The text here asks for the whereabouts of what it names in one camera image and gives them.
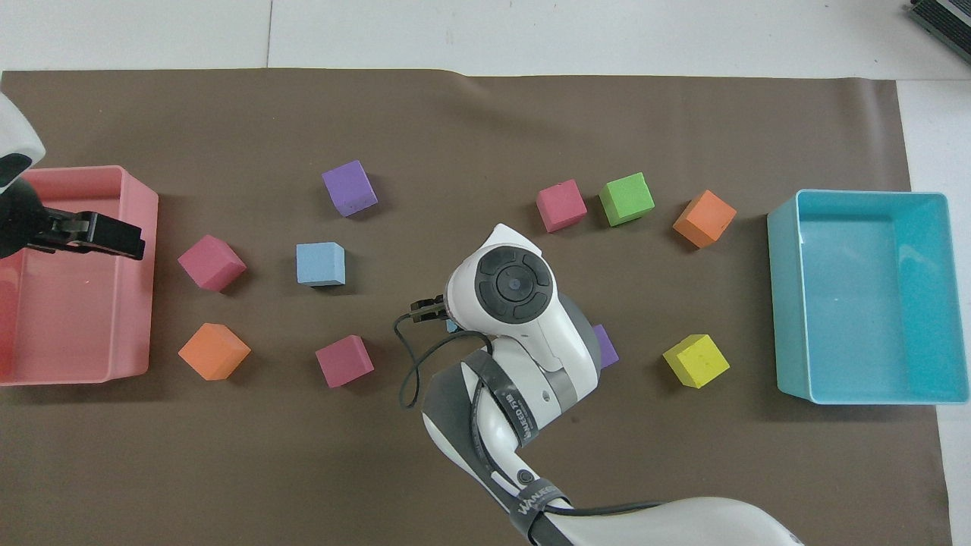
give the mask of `brown tablecloth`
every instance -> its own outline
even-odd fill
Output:
[[[800,188],[909,187],[892,82],[242,70],[7,73],[3,90],[41,166],[120,164],[161,204],[149,372],[0,390],[2,544],[524,543],[395,399],[391,321],[497,222],[620,354],[523,453],[575,504],[722,495],[813,546],[950,544],[932,407],[775,386],[765,215]],[[344,219],[320,173],[355,158],[380,202]],[[657,207],[610,228],[596,194],[637,171]],[[571,178],[589,214],[546,234],[536,192]],[[693,252],[671,224],[705,188],[739,214]],[[176,263],[206,233],[250,268],[225,294]],[[346,286],[297,285],[294,245],[318,241],[347,249]],[[252,347],[227,381],[177,356],[203,322]],[[444,327],[406,331],[426,346]],[[376,369],[330,390],[314,351],[352,333]],[[732,365],[700,391],[660,356],[692,333]],[[455,345],[428,372],[475,346]]]

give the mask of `white tabletop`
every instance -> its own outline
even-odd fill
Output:
[[[951,201],[971,340],[971,65],[886,0],[5,0],[0,70],[440,68],[900,81],[917,191]],[[938,408],[956,546],[971,546],[971,406]]]

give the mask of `pink plastic container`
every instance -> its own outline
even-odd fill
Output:
[[[141,227],[145,257],[25,249],[0,259],[0,386],[145,373],[158,195],[118,166],[35,169],[23,178],[45,206]]]

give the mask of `black strap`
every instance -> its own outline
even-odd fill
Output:
[[[506,374],[506,370],[485,351],[476,351],[465,359],[465,364],[479,376],[492,393],[492,398],[506,414],[506,419],[516,432],[519,446],[533,441],[539,432],[536,418],[529,410],[526,399]]]
[[[539,518],[546,508],[546,505],[557,498],[566,498],[559,487],[552,484],[546,478],[540,478],[528,486],[522,488],[516,499],[519,504],[509,512],[509,519],[513,522],[513,527],[519,530],[523,536],[529,538],[529,530],[533,523]]]

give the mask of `turquoise plastic container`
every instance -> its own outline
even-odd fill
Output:
[[[817,404],[968,400],[944,195],[803,189],[768,224],[781,391]]]

